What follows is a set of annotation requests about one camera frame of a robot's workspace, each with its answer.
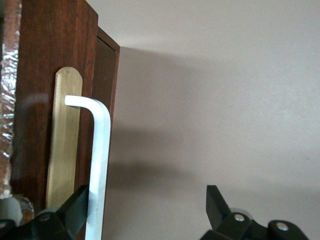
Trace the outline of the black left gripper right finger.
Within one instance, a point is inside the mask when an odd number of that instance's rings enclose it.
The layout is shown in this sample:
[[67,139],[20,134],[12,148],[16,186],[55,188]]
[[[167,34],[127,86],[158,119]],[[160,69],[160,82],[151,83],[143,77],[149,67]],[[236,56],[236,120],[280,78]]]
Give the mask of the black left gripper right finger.
[[267,227],[244,213],[231,211],[216,185],[206,188],[206,213],[211,225],[202,240],[307,240],[295,224],[272,220]]

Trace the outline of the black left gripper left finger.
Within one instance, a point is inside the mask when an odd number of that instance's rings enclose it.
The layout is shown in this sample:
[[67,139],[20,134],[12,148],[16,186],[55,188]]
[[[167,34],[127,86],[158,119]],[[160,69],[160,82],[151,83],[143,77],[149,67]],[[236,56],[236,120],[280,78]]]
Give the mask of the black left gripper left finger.
[[74,240],[87,221],[89,186],[78,188],[56,211],[45,211],[30,222],[16,226],[0,221],[2,240]]

